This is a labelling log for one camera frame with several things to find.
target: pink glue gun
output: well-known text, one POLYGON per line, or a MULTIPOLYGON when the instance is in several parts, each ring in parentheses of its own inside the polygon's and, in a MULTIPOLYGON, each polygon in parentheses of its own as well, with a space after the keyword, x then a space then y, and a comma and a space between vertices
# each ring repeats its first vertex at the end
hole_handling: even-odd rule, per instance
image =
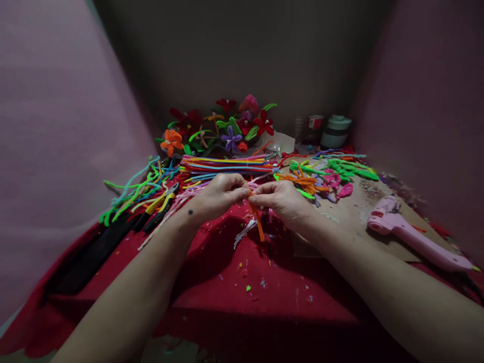
POLYGON ((393 233, 400 237, 415 251, 443 270, 466 272, 474 269, 468 259, 440 247, 408 224, 400 214, 400 207, 401 204, 393 195, 384 197, 368 218, 368 227, 379 234, 393 233))

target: red tablecloth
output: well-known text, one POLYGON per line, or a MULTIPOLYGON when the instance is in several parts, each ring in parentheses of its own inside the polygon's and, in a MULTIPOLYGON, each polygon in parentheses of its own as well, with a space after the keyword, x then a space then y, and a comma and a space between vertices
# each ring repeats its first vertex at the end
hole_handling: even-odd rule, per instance
MULTIPOLYGON (((326 260, 293 256, 290 233, 277 218, 271 224, 263 219, 265 231, 277 236, 270 241, 272 266, 255 248, 257 228, 234 251, 248 212, 246 205, 234 206, 200 228, 155 336, 169 333, 193 341, 225 362, 412 360, 326 260)), ((0 340, 0 354, 25 348, 26 355, 38 358, 58 349, 146 237, 130 232, 77 296, 44 296, 45 283, 60 263, 99 229, 93 226, 47 272, 0 340)), ((416 267, 441 281, 449 278, 422 264, 416 267)))

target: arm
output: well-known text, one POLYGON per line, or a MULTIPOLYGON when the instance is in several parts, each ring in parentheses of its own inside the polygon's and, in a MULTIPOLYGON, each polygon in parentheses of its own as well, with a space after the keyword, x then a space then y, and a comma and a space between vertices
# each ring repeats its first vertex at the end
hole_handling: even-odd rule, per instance
POLYGON ((247 198, 239 174, 218 175, 176 212, 96 301, 52 362, 121 362, 143 346, 168 307, 200 225, 247 198))
POLYGON ((249 201, 273 208, 328 259, 383 327, 421 361, 481 361, 484 309, 429 275, 347 234, 292 183, 260 186, 249 201))

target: hand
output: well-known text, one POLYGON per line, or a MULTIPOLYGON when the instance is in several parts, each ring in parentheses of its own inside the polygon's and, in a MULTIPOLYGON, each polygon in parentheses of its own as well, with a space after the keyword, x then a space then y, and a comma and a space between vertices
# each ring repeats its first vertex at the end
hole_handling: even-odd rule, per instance
POLYGON ((219 174, 183 209, 187 209, 199 223, 205 223, 220 217, 235 203, 242 203, 250 191, 242 175, 219 174))
POLYGON ((272 208, 286 227, 294 232, 300 232, 311 217, 317 215, 292 182, 287 180, 262 184, 253 191, 249 202, 272 208))

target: finger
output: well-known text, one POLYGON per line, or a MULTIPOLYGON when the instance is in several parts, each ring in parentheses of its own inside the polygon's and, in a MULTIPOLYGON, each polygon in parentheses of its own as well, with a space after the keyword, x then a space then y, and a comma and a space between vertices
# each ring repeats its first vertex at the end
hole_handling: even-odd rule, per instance
POLYGON ((253 190, 252 193, 255 194, 272 194, 279 185, 278 181, 271 181, 269 183, 264 183, 257 189, 253 190))
POLYGON ((249 188, 249 185, 247 184, 246 180, 242 175, 234 173, 234 174, 227 174, 227 184, 226 184, 226 190, 231 190, 232 188, 239 188, 239 187, 244 187, 244 188, 249 188))
POLYGON ((247 199, 251 191, 247 188, 237 188, 231 192, 227 192, 232 204, 235 204, 243 199, 247 199))
POLYGON ((276 197, 274 194, 260 194, 249 197, 249 202, 258 207, 275 208, 276 197))

